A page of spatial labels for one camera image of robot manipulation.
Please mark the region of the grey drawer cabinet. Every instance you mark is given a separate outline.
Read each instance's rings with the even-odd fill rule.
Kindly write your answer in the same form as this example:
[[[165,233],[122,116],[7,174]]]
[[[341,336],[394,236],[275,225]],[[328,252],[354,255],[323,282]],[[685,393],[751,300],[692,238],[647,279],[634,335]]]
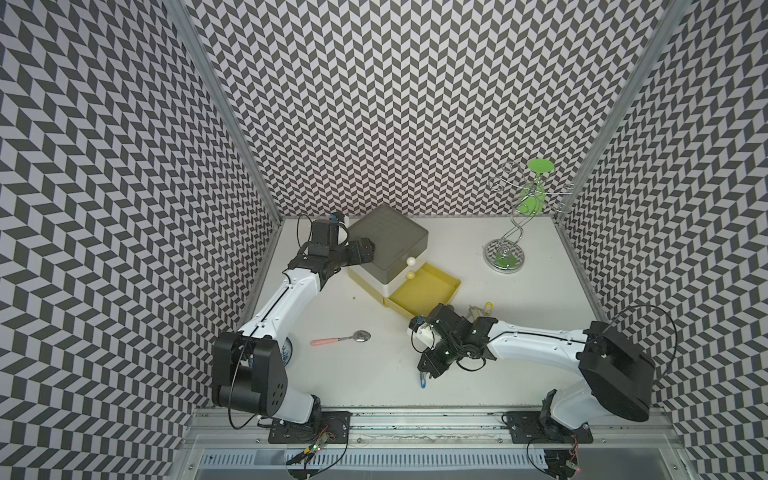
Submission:
[[[369,238],[375,244],[374,261],[349,267],[348,275],[382,305],[405,282],[407,272],[425,263],[428,230],[389,205],[356,220],[349,232],[353,240]],[[407,265],[408,257],[416,259],[414,266]]]

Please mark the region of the yellow bottom drawer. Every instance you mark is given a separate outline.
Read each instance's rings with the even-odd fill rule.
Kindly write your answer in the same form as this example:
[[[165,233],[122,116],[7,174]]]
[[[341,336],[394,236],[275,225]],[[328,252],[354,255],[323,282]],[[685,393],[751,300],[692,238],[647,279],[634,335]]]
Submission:
[[[450,304],[460,286],[458,278],[426,262],[384,299],[384,305],[408,320],[427,316],[438,304]]]

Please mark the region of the chrome spiral mug tree stand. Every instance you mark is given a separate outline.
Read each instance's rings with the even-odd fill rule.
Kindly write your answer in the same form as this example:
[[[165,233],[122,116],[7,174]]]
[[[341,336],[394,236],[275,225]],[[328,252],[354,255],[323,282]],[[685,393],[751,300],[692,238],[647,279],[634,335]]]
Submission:
[[[510,228],[499,238],[489,240],[483,246],[483,258],[487,266],[499,274],[510,275],[520,271],[525,263],[525,253],[520,243],[527,224],[541,216],[550,199],[567,197],[569,190],[550,192],[547,178],[554,172],[555,164],[546,158],[529,160],[525,167],[532,177],[525,183],[514,184],[511,180],[513,164],[507,162],[490,180],[490,189],[503,193],[511,201]]]

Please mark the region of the keys with yellow tag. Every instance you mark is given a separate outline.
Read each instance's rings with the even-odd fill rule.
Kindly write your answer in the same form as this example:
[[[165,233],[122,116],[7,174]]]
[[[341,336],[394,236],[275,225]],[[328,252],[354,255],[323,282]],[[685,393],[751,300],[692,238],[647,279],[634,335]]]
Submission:
[[[470,306],[469,314],[473,321],[476,321],[478,318],[483,317],[485,315],[484,310],[477,306]]]

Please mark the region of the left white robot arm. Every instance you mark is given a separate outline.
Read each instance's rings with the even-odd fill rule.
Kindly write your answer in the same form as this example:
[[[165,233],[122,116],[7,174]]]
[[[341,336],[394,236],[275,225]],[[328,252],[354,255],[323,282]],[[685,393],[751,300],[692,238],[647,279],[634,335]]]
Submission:
[[[304,242],[283,271],[277,291],[239,330],[224,332],[212,347],[212,402],[294,424],[313,424],[319,399],[289,385],[282,349],[288,334],[327,281],[347,266],[370,263],[375,244],[352,240],[345,217],[333,213],[311,222]]]

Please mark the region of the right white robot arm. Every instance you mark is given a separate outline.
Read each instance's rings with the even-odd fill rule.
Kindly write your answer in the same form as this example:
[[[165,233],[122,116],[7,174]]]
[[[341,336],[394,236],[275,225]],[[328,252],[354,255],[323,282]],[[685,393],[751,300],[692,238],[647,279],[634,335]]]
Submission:
[[[648,420],[656,366],[651,356],[612,325],[594,321],[582,330],[517,326],[494,317],[469,320],[439,304],[408,324],[410,338],[424,344],[418,371],[436,379],[466,359],[482,364],[526,360],[576,372],[567,388],[550,390],[538,414],[504,413],[514,443],[590,443],[590,422],[613,415]]]

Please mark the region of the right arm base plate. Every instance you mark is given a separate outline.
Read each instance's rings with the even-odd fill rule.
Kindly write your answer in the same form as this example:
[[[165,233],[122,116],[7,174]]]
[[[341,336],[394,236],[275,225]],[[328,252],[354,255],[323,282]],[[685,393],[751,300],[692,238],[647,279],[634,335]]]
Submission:
[[[569,430],[551,419],[541,419],[539,412],[513,410],[505,412],[501,420],[509,430],[514,444],[591,444],[594,437],[588,425]]]

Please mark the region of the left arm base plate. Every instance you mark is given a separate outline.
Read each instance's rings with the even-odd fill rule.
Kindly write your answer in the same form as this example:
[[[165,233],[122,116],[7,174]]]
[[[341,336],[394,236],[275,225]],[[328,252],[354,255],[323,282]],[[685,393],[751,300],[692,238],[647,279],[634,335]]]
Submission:
[[[308,445],[314,443],[321,432],[329,435],[328,444],[345,444],[349,438],[352,413],[350,411],[321,411],[303,424],[275,420],[270,427],[270,444]]]

